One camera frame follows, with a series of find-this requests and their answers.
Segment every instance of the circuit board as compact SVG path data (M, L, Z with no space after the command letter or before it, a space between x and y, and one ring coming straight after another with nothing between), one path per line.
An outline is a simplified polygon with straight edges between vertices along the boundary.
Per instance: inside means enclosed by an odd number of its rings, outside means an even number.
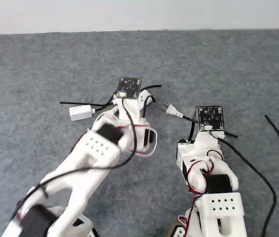
M137 99L140 93L141 80L139 78L120 78L117 98Z
M223 106L197 106L200 131L224 131Z

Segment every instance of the plug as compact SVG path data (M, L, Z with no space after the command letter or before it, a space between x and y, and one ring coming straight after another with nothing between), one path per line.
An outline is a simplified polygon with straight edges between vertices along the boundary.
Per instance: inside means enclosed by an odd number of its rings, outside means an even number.
M168 108L163 108L163 110L165 110L165 113L167 115L174 115L174 116L177 116L179 118L182 118L183 117L183 113L180 113L173 105L169 105L169 104L166 104L164 103L165 106L168 106Z
M93 116L95 109L90 105L81 105L69 108L69 114L72 121L87 119Z

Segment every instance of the white wall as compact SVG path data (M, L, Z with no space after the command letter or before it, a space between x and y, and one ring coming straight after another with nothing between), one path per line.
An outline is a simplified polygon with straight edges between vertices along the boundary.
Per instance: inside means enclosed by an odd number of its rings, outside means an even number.
M0 34L279 28L279 0L0 0Z

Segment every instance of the gray carpet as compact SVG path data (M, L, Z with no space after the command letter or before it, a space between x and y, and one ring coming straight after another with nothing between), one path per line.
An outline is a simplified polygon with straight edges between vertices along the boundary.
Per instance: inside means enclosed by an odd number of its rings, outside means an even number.
M188 121L166 116L163 102L224 106L230 139L273 184L278 205L268 236L279 237L279 31L159 31L0 36L0 236L17 201L68 155L94 118L71 122L60 100L104 103L119 77L141 77L157 103L147 118L159 133L150 158L112 171L85 214L101 236L162 237L192 196L175 163ZM272 203L265 183L229 148L249 237L258 237ZM68 192L54 197L64 204Z

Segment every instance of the robotic arm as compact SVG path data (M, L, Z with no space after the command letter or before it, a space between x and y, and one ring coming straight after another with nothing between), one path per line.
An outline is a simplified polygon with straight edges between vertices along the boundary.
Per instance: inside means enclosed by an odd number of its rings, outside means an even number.
M198 106L195 141L177 144L177 165L189 191L197 194L192 207L178 217L175 237L246 237L243 206L236 175L224 162L215 137L224 138L223 108Z
M96 236L92 222L82 215L89 198L110 169L126 164L134 154L152 155L155 147L149 151L151 144L157 144L156 131L140 117L137 100L140 85L140 79L120 79L113 101L119 108L119 117L104 112L97 118L68 157L41 180L43 188L31 194L18 213L21 221L12 220L2 237ZM120 155L127 151L131 156L116 165ZM72 190L67 208L57 212L42 205L49 196L66 188Z

